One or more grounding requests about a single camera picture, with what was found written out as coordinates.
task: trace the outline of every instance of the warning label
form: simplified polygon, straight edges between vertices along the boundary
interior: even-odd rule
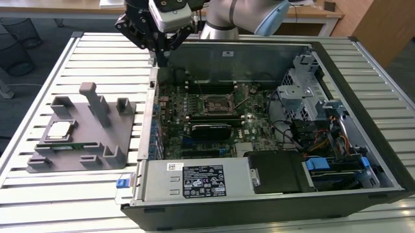
[[[185,198],[209,198],[227,195],[222,165],[183,167]]]

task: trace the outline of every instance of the slatted aluminum table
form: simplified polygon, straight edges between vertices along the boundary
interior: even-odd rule
[[[246,40],[319,40],[355,91],[385,137],[415,177],[415,105],[381,68],[359,42],[333,37],[262,38]],[[0,158],[0,232],[139,233],[115,201],[115,181],[136,169],[139,136],[151,75],[149,51],[140,50],[122,34],[84,33],[70,39],[44,87],[34,101],[16,134]],[[27,161],[51,119],[51,101],[78,94],[82,82],[95,82],[107,101],[128,97],[138,103],[128,165],[120,170],[30,174]],[[327,82],[337,97],[334,87]],[[415,232],[415,200],[377,205],[346,218],[254,224],[181,232]]]

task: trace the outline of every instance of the trash bin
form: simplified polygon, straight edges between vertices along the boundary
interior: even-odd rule
[[[0,18],[0,24],[10,33],[19,36],[20,43],[26,48],[40,45],[42,39],[30,18]]]
[[[0,67],[11,76],[22,76],[35,68],[31,57],[19,36],[12,33],[0,33]]]

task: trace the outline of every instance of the blue tab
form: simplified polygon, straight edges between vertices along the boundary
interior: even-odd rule
[[[365,167],[370,167],[370,162],[369,162],[367,157],[362,157],[361,161],[362,161]]]
[[[326,158],[310,158],[306,161],[307,169],[317,170],[317,169],[330,169],[330,165]]]
[[[116,188],[130,188],[130,179],[118,179]]]

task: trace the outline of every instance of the white label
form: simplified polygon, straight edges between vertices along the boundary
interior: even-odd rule
[[[169,163],[167,164],[167,170],[169,171],[182,171],[183,166],[185,166],[185,163]]]
[[[213,192],[223,192],[226,190],[226,188],[213,188]]]
[[[223,51],[222,56],[223,57],[234,57],[234,52],[233,51]]]

